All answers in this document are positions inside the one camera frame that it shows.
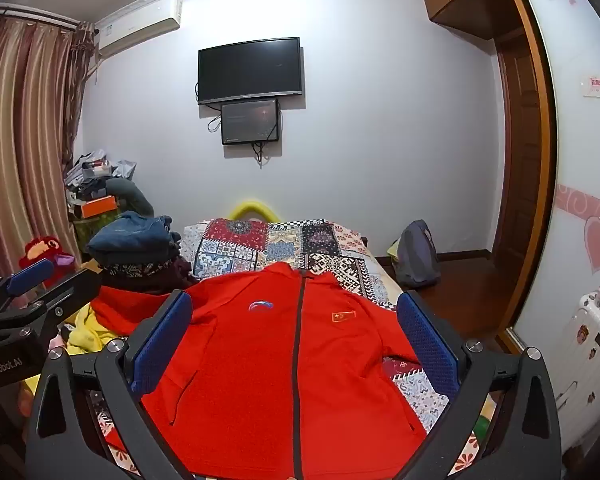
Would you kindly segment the red plush parrot toy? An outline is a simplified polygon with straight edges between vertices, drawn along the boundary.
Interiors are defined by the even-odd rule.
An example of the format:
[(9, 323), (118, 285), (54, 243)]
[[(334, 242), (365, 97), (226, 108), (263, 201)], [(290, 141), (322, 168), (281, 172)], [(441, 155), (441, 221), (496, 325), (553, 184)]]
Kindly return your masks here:
[(62, 248), (60, 240), (54, 236), (40, 236), (30, 240), (24, 245), (24, 255), (19, 258), (18, 264), (21, 270), (27, 269), (32, 264), (42, 260), (53, 263), (54, 272), (43, 282), (47, 289), (73, 274), (76, 270), (76, 258)]

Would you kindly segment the striped red beige curtain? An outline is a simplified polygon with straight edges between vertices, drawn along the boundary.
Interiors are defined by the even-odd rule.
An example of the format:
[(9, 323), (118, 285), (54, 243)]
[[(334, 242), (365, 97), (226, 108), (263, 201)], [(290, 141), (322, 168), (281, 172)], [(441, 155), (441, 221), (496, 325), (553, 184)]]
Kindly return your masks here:
[(0, 276), (17, 270), (37, 237), (79, 252), (64, 177), (95, 50), (89, 22), (69, 30), (0, 18)]

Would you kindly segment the black beige patterned garment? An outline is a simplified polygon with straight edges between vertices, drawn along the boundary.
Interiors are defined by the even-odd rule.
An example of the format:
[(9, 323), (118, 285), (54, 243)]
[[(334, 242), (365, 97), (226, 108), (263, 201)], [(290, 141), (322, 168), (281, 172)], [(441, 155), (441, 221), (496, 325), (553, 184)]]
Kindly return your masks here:
[(102, 270), (115, 278), (148, 278), (169, 269), (172, 263), (174, 263), (173, 259), (163, 262), (109, 263)]

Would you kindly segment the yellow curved headboard cushion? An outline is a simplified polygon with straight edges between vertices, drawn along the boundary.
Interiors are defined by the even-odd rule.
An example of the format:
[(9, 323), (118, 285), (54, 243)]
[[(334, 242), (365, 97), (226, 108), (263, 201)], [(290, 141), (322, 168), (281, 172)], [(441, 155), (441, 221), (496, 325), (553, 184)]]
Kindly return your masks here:
[(244, 200), (232, 210), (228, 218), (230, 220), (242, 220), (249, 216), (257, 216), (270, 223), (280, 221), (279, 216), (260, 200)]

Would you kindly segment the wooden door frame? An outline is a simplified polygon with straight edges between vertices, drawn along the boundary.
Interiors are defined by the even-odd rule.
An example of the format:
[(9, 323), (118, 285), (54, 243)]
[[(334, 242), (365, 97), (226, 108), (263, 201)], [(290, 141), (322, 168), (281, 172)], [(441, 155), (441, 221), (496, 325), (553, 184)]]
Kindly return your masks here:
[(538, 270), (550, 223), (556, 174), (556, 112), (544, 42), (529, 0), (513, 0), (520, 25), (495, 39), (505, 104), (505, 171), (495, 261), (515, 284), (496, 343), (524, 344), (514, 325)]

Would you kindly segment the white wall air conditioner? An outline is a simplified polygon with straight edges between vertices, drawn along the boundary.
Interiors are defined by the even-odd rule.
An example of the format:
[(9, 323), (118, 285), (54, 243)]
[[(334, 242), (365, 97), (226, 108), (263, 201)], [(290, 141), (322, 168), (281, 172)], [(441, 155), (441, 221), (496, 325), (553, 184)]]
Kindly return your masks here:
[(97, 26), (98, 54), (112, 56), (181, 26), (182, 0), (158, 0)]

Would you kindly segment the cluttered pile of items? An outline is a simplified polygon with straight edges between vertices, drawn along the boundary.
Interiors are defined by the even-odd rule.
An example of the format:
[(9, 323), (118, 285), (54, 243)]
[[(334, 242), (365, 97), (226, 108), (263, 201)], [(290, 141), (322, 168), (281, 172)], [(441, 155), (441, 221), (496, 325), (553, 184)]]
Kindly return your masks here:
[[(90, 239), (122, 212), (132, 210), (145, 217), (154, 215), (154, 207), (133, 182), (135, 169), (135, 162), (112, 162), (103, 150), (97, 150), (80, 156), (66, 174), (64, 183), (69, 221), (81, 252), (86, 252), (85, 247)], [(118, 206), (115, 211), (81, 218), (82, 204), (107, 195), (116, 199)]]

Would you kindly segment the white sliding wardrobe door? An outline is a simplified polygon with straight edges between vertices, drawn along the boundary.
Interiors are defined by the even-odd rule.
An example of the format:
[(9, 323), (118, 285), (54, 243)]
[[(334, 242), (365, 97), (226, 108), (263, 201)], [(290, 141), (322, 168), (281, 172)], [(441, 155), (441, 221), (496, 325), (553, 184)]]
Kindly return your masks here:
[(550, 352), (581, 296), (600, 286), (600, 17), (588, 0), (529, 0), (554, 90), (557, 169), (550, 226), (515, 325)]

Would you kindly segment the folded dark blue garment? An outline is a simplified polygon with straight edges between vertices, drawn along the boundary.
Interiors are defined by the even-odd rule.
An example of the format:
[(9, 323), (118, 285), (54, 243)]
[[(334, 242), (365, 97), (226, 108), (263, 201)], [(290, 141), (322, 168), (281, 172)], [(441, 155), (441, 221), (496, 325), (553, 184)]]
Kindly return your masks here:
[(181, 237), (171, 231), (171, 223), (169, 216), (125, 211), (100, 229), (85, 249), (101, 266), (164, 263), (180, 255)]

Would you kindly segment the red zip sports jacket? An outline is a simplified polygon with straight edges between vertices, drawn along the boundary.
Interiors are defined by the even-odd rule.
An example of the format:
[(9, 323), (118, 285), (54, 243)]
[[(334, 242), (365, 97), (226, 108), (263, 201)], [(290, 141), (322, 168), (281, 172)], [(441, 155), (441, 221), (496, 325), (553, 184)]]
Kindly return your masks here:
[(208, 278), (143, 407), (194, 474), (389, 479), (426, 430), (384, 371), (414, 361), (394, 312), (275, 263)]

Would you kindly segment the small black wall monitor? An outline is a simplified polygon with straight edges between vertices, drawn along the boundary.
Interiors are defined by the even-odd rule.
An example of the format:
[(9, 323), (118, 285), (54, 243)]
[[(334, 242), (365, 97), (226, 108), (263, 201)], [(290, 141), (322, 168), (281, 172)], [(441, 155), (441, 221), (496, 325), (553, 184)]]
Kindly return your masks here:
[(247, 100), (221, 105), (223, 145), (276, 142), (279, 138), (279, 102)]

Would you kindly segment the grey backpack on floor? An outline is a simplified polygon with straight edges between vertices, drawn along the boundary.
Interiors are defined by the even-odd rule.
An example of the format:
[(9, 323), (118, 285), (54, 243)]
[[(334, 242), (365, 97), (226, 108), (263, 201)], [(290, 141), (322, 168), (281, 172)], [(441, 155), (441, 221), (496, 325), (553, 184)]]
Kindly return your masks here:
[(420, 289), (437, 284), (441, 278), (434, 239), (424, 220), (411, 222), (387, 254), (396, 282), (402, 287)]

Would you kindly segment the white suitcase with stickers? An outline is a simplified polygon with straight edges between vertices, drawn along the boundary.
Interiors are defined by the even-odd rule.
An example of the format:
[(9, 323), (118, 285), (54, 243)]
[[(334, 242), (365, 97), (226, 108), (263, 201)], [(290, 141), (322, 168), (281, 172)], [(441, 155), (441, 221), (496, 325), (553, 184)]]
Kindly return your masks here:
[(600, 294), (579, 300), (550, 352), (550, 371), (564, 451), (600, 422)]

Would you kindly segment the patchwork patterned bed quilt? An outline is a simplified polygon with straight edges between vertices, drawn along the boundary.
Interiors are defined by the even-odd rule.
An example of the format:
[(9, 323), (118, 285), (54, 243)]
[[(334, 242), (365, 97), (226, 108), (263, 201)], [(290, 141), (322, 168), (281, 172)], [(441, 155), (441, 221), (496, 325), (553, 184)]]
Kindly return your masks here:
[[(225, 219), (207, 220), (184, 228), (180, 241), (180, 255), (192, 266), (192, 275), (197, 280), (216, 276), (262, 270), (276, 262), (288, 263), (294, 269), (310, 269), (316, 274), (330, 272), (340, 286), (349, 292), (373, 301), (377, 307), (396, 310), (396, 300), (400, 295), (398, 285), (390, 280), (379, 263), (367, 251), (362, 236), (340, 224), (315, 220), (297, 220), (269, 223), (263, 243), (259, 239), (250, 240), (245, 235), (230, 238), (227, 243), (220, 234), (212, 233), (212, 228), (260, 228), (262, 221), (228, 221)], [(323, 235), (326, 243), (309, 244), (309, 237), (303, 231), (318, 226), (318, 237)], [(385, 358), (385, 373), (405, 396), (427, 432), (431, 430), (448, 398), (436, 393), (424, 369), (401, 358)], [(476, 431), (472, 432), (460, 452), (449, 475), (468, 468), (477, 458), (479, 442)]]

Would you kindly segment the black wall television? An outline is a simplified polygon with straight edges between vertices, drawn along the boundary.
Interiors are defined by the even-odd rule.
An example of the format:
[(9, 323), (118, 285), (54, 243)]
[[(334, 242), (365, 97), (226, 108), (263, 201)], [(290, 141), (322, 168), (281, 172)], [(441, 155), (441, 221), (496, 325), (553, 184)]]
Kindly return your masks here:
[(298, 37), (224, 44), (198, 51), (200, 105), (255, 98), (301, 96), (303, 68)]

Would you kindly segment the orange box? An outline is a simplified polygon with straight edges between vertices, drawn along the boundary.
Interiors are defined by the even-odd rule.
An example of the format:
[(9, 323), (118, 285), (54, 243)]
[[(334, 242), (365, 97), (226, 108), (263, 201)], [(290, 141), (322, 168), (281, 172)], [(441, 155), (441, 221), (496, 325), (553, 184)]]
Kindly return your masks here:
[(114, 196), (107, 195), (97, 200), (90, 200), (80, 206), (81, 218), (87, 219), (106, 214), (117, 209), (117, 201)]

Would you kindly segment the yellow printed garment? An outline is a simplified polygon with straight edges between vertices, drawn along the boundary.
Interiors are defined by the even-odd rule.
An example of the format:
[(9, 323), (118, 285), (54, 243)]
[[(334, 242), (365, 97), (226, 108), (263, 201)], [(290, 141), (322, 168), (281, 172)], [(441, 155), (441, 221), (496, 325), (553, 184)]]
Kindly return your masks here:
[(115, 333), (102, 322), (106, 314), (105, 308), (106, 304), (102, 300), (94, 299), (71, 315), (69, 324), (72, 330), (69, 335), (64, 337), (58, 333), (48, 344), (48, 351), (61, 348), (69, 356), (79, 356), (102, 351), (113, 339), (125, 339), (125, 336)]

